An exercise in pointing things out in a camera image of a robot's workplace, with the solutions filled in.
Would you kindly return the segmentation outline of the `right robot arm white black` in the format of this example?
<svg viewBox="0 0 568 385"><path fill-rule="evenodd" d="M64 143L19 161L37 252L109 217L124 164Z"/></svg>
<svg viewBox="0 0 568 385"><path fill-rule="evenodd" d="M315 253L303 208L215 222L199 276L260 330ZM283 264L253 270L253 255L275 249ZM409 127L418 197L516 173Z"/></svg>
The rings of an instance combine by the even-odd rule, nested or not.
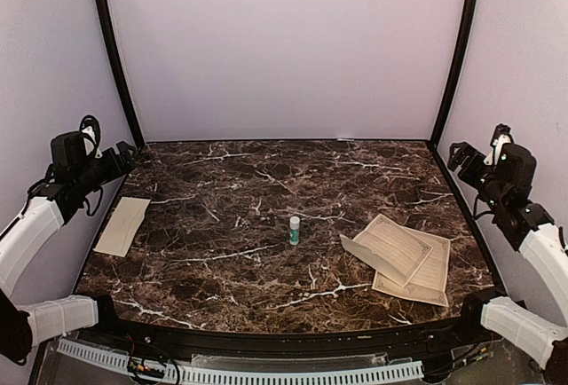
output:
<svg viewBox="0 0 568 385"><path fill-rule="evenodd" d="M562 312L567 311L567 243L548 211L530 201L537 161L512 142L496 143L483 155L467 142L450 147L448 168L477 190L493 223L511 247L539 274ZM530 356L551 384L567 382L567 329L547 321L506 295L480 292L469 298L453 336L473 343L494 332Z"/></svg>

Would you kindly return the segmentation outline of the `cream paper envelope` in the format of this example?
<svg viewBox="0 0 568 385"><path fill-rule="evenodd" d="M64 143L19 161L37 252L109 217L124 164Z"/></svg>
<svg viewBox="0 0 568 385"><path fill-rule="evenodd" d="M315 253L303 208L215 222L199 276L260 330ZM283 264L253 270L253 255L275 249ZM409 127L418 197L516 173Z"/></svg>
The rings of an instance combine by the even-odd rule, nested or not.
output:
<svg viewBox="0 0 568 385"><path fill-rule="evenodd" d="M148 199L121 197L106 224L94 251L125 257L139 226L145 219Z"/></svg>

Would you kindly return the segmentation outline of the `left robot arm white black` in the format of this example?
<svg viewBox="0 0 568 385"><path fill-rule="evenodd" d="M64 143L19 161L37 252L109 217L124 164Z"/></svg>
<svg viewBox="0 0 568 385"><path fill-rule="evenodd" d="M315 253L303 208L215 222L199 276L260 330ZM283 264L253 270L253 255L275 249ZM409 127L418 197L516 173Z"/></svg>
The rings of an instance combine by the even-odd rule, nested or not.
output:
<svg viewBox="0 0 568 385"><path fill-rule="evenodd" d="M16 305L14 288L44 244L67 225L87 196L130 173L137 150L119 142L100 151L86 148L91 137L59 136L51 142L51 165L31 186L25 209L1 233L1 354L25 365L28 354L42 342L78 329L90 328L106 346L125 338L124 324L99 312L96 299L71 295L62 299Z"/></svg>

